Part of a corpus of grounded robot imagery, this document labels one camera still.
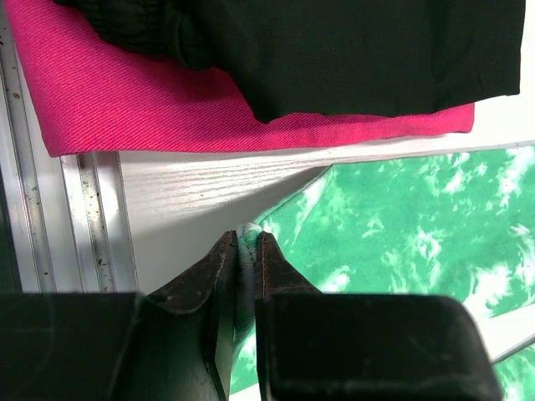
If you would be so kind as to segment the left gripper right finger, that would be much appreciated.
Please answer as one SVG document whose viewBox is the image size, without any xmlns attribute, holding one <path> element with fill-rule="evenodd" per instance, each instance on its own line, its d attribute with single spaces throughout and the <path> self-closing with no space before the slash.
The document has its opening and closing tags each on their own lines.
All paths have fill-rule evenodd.
<svg viewBox="0 0 535 401">
<path fill-rule="evenodd" d="M 444 296 L 326 294 L 257 239 L 257 376 L 264 400 L 499 400 L 476 324 Z"/>
</svg>

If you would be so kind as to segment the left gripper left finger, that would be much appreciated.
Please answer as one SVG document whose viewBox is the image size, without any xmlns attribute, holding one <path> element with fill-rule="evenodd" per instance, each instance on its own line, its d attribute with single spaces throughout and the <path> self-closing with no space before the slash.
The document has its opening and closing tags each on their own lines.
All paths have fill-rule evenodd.
<svg viewBox="0 0 535 401">
<path fill-rule="evenodd" d="M 2 399 L 228 399 L 236 277 L 228 231 L 148 295 L 2 295 Z"/>
</svg>

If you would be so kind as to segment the green tie-dye trousers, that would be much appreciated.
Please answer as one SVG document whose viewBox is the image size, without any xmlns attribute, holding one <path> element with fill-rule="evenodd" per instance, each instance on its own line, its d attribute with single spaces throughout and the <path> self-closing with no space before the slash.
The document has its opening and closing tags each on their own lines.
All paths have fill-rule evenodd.
<svg viewBox="0 0 535 401">
<path fill-rule="evenodd" d="M 534 397 L 534 148 L 340 164 L 237 231 L 262 232 L 324 292 L 445 294 L 484 331 L 507 400 Z"/>
</svg>

